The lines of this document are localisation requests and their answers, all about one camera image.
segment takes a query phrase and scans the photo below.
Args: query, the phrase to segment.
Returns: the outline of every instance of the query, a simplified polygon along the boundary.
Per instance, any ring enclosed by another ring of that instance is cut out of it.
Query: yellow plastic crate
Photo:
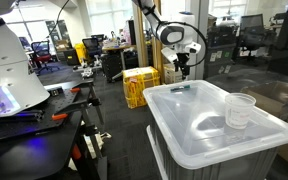
[[[130,109],[145,106],[145,88],[160,85],[160,75],[153,67],[135,68],[123,71],[125,99]]]
[[[89,57],[87,55],[87,50],[83,43],[76,44],[74,48],[76,50],[76,54],[80,63],[82,63],[83,59],[89,60]]]

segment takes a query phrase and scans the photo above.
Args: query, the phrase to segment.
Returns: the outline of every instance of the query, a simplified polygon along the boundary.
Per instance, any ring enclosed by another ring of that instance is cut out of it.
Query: cable
[[[197,63],[195,63],[195,64],[186,65],[186,66],[187,67],[194,67],[194,66],[197,66],[197,65],[201,64],[206,59],[206,56],[207,56],[207,53],[208,53],[207,41],[206,41],[205,36],[202,34],[202,32],[200,30],[198,30],[196,27],[194,27],[193,25],[187,24],[185,22],[162,22],[161,25],[168,25],[168,24],[181,24],[181,25],[184,25],[184,26],[189,26],[192,29],[194,29],[197,32],[197,34],[202,38],[202,40],[204,42],[204,45],[205,45],[205,54],[204,54],[203,58],[200,61],[198,61]]]
[[[54,26],[53,29],[50,31],[50,33],[45,37],[45,39],[49,38],[50,35],[53,33],[54,29],[56,28],[56,26],[57,26],[57,24],[58,24],[60,15],[61,15],[63,9],[65,8],[66,4],[67,4],[69,1],[70,1],[70,0],[67,0],[67,1],[65,2],[65,4],[62,6],[61,10],[59,11],[59,13],[58,13],[58,15],[57,15],[57,19],[56,19],[55,26]],[[41,43],[42,43],[42,42],[39,42],[39,43],[37,44],[37,46],[35,47],[36,50],[38,49],[38,47],[40,47],[40,44],[41,44]]]

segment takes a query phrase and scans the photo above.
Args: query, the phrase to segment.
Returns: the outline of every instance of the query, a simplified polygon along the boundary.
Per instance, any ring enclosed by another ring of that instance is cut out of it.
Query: yellow crate
[[[87,50],[83,43],[76,44],[74,48],[76,50],[76,54],[80,63],[82,63],[83,59],[89,60],[89,57],[87,55]]]
[[[152,67],[135,68],[123,71],[125,99],[130,109],[145,106],[145,88],[160,85],[160,75]]]

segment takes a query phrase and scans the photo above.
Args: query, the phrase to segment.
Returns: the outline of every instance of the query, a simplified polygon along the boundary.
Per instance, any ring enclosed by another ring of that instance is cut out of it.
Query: bin lid
[[[198,169],[288,143],[288,123],[255,107],[247,127],[225,123],[228,92],[202,80],[144,90],[173,159]]]

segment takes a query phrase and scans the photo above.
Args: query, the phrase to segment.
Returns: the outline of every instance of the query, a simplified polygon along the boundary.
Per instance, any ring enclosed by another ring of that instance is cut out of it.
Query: clear plastic cup
[[[242,93],[231,93],[225,97],[225,122],[235,129],[245,129],[256,99]]]

